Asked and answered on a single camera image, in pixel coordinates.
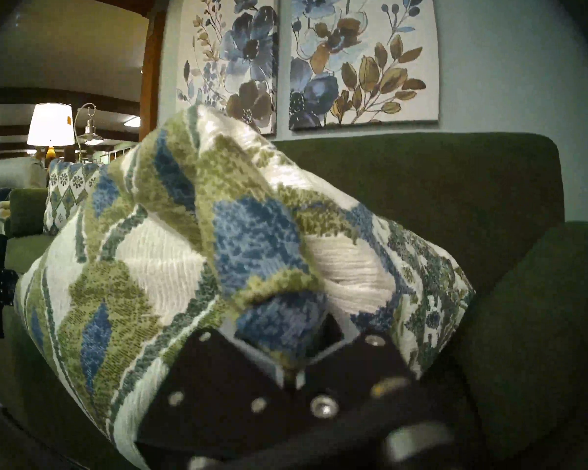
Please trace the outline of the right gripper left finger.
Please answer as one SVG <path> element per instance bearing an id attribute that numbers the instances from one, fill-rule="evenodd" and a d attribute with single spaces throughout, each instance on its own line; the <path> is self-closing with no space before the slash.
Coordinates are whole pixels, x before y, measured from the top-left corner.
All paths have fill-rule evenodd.
<path id="1" fill-rule="evenodd" d="M 266 354 L 224 330 L 183 344 L 144 416 L 144 458 L 241 458 L 295 435 L 295 398 Z"/>

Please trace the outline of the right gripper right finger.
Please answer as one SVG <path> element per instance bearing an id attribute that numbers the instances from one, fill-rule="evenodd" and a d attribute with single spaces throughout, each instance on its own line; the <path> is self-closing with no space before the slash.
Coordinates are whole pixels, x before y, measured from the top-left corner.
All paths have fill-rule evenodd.
<path id="1" fill-rule="evenodd" d="M 387 332 L 359 330 L 350 317 L 327 317 L 314 348 L 295 394 L 316 419 L 334 419 L 416 381 Z"/>

